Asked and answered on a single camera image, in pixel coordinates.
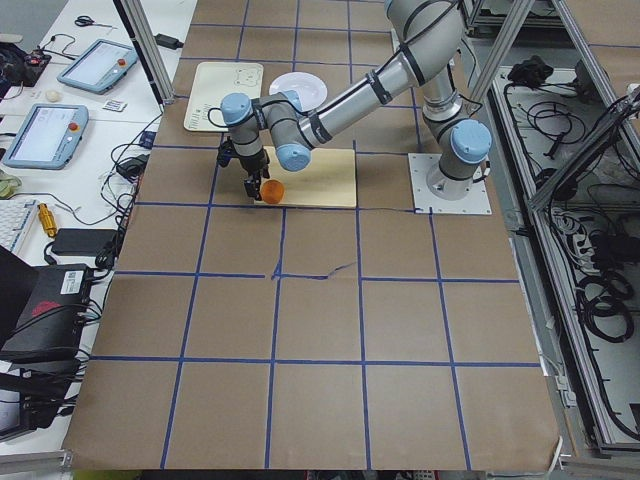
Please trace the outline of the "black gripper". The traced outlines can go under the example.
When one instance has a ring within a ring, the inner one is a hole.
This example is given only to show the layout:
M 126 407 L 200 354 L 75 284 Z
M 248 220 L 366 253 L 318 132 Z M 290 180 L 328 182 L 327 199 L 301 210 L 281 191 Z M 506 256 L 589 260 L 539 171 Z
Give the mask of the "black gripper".
M 248 178 L 244 180 L 244 187 L 249 198 L 261 200 L 261 179 L 270 179 L 269 172 L 270 159 L 264 148 L 251 155 L 237 155 L 242 168 L 246 171 Z

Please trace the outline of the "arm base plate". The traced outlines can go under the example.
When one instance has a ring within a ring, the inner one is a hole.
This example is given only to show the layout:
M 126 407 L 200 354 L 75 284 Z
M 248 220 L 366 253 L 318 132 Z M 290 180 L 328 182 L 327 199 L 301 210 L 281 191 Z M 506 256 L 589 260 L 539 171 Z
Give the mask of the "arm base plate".
M 478 166 L 470 179 L 457 181 L 444 176 L 440 154 L 409 153 L 409 173 L 414 212 L 434 215 L 492 214 L 487 186 Z

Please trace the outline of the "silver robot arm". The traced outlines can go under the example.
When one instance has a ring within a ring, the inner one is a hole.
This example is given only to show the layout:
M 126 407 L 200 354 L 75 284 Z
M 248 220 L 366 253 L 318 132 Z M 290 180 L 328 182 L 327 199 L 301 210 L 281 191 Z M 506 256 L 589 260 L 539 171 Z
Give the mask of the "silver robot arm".
M 226 95 L 219 107 L 228 139 L 217 154 L 226 167 L 237 159 L 247 177 L 249 197 L 262 199 L 261 183 L 269 176 L 269 157 L 260 134 L 268 131 L 280 165 L 300 171 L 313 149 L 330 142 L 347 127 L 411 87 L 421 88 L 422 115 L 441 149 L 426 176 L 429 190 L 448 201 L 463 199 L 492 145 L 489 129 L 462 110 L 463 99 L 449 72 L 461 43 L 463 19 L 456 1 L 388 1 L 385 13 L 399 45 L 382 65 L 317 109 L 304 111 L 292 91 L 250 98 Z

